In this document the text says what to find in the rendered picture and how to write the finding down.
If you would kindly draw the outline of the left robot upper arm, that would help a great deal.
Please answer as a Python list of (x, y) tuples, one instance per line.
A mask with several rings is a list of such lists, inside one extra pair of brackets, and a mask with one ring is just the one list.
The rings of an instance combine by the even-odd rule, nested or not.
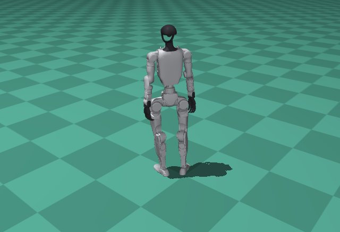
[(155, 61), (158, 59), (158, 51), (152, 51), (147, 54), (147, 77), (149, 78), (149, 84), (153, 83), (155, 73)]

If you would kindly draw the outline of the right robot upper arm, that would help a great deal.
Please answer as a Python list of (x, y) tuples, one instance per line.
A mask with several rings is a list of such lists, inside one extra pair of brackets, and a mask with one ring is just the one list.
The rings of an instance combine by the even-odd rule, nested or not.
[(185, 71), (183, 71), (183, 75), (185, 78), (191, 78), (192, 77), (192, 54), (191, 52), (186, 49), (186, 48), (181, 48), (183, 52), (183, 62), (184, 62), (184, 67)]

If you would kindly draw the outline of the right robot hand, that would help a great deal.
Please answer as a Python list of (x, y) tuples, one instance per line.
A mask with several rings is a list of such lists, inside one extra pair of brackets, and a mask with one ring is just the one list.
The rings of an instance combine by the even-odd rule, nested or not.
[(189, 113), (193, 113), (196, 110), (196, 103), (195, 103), (195, 99), (194, 98), (195, 98), (195, 93), (194, 92), (192, 93), (192, 97), (188, 96), (188, 103), (189, 103), (188, 110), (190, 110)]

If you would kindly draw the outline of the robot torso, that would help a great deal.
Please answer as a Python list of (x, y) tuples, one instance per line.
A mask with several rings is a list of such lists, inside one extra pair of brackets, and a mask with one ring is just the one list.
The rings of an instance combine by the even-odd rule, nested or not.
[[(164, 47), (165, 48), (165, 47)], [(163, 107), (172, 107), (178, 105), (178, 93), (175, 91), (175, 84), (178, 84), (182, 76), (183, 69), (183, 52), (180, 47), (176, 51), (158, 51), (158, 59), (156, 60), (157, 75), (164, 85), (165, 89), (161, 92), (163, 99)]]

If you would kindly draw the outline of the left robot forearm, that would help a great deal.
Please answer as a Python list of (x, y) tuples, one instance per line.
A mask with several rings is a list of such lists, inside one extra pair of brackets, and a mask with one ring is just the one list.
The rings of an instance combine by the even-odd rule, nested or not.
[(148, 101), (151, 101), (152, 98), (152, 88), (153, 86), (149, 84), (149, 78), (147, 76), (144, 77), (144, 100), (143, 103), (147, 105)]

